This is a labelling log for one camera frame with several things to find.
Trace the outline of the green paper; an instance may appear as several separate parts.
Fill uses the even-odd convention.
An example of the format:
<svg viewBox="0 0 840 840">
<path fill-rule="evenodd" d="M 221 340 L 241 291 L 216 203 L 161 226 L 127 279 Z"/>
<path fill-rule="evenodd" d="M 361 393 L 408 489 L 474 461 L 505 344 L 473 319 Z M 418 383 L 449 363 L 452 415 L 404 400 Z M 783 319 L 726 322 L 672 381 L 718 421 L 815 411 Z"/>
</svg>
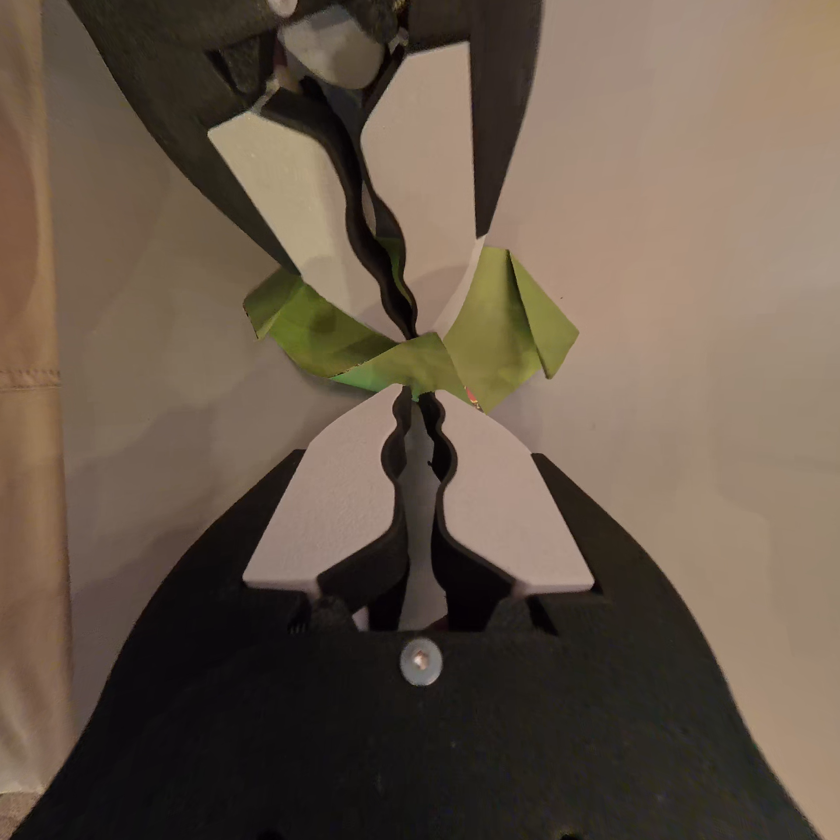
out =
<svg viewBox="0 0 840 840">
<path fill-rule="evenodd" d="M 271 337 L 303 371 L 367 392 L 413 399 L 446 391 L 488 412 L 538 370 L 555 376 L 579 331 L 505 248 L 483 245 L 450 326 L 397 342 L 279 268 L 244 301 L 255 336 Z"/>
</svg>

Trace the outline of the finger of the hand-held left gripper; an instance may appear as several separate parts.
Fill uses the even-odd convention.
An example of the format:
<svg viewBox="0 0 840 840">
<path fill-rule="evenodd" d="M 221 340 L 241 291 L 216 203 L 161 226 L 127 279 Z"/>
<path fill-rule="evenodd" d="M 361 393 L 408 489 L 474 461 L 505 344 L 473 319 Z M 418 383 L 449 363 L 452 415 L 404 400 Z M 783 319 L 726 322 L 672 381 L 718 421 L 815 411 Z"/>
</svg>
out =
<svg viewBox="0 0 840 840">
<path fill-rule="evenodd" d="M 414 336 L 412 306 L 364 218 L 353 143 L 325 101 L 269 98 L 207 137 L 312 289 L 392 340 Z"/>
<path fill-rule="evenodd" d="M 465 303 L 476 233 L 469 43 L 408 54 L 371 111 L 361 148 L 400 228 L 416 330 L 444 337 Z"/>
</svg>

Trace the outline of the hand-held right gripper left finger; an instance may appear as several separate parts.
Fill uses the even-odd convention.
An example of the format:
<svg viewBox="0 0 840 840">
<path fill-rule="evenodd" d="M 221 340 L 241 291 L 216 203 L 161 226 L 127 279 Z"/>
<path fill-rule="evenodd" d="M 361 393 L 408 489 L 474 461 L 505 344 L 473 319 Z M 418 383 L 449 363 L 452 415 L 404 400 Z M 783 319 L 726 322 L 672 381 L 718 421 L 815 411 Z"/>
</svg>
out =
<svg viewBox="0 0 840 840">
<path fill-rule="evenodd" d="M 254 589 L 339 599 L 372 631 L 398 628 L 410 571 L 399 478 L 413 397 L 389 385 L 326 426 L 303 453 L 245 567 Z"/>
</svg>

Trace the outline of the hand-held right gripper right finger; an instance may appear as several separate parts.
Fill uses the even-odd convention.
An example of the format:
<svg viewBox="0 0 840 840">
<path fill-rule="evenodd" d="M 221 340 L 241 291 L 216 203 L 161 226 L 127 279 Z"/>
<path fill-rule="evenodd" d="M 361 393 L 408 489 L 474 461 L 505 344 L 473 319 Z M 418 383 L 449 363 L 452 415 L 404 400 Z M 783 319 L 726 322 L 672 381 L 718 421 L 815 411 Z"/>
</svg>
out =
<svg viewBox="0 0 840 840">
<path fill-rule="evenodd" d="M 591 592 L 595 577 L 531 450 L 447 391 L 420 408 L 438 479 L 432 566 L 448 629 L 482 632 L 499 604 Z"/>
</svg>

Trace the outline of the beige cloth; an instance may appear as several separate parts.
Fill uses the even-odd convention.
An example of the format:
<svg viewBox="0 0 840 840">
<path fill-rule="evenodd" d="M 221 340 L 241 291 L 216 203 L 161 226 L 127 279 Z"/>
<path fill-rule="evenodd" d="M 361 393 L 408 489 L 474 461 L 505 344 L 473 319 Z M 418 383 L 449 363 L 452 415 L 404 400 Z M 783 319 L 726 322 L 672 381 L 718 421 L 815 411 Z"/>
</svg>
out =
<svg viewBox="0 0 840 840">
<path fill-rule="evenodd" d="M 1 2 L 1 792 L 74 741 L 42 2 Z"/>
</svg>

